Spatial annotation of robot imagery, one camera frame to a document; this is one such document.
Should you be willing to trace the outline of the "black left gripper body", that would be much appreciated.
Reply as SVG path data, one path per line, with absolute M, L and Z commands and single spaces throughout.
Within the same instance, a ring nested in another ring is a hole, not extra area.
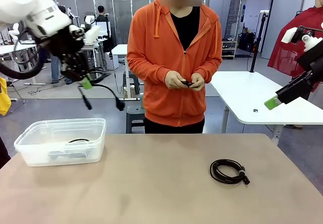
M 65 27 L 49 38 L 50 53 L 60 59 L 61 74 L 71 80 L 83 80 L 88 73 L 88 62 L 81 52 L 84 30 Z

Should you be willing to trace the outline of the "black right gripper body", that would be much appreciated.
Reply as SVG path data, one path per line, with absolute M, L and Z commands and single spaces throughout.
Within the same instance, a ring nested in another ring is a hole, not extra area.
M 322 46 L 315 46 L 304 52 L 297 63 L 307 72 L 306 78 L 310 83 L 322 81 Z

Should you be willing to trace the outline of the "person's right hand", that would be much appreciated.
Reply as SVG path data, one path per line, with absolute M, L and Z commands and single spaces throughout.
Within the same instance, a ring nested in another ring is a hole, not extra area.
M 192 83 L 185 80 L 177 71 L 168 71 L 165 77 L 165 85 L 169 89 L 186 89 Z

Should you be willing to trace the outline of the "person's left hand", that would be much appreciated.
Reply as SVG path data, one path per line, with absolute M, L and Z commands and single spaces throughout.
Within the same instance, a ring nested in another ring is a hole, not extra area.
M 191 83 L 192 84 L 189 86 L 189 88 L 194 91 L 200 91 L 205 87 L 204 78 L 199 73 L 192 74 Z

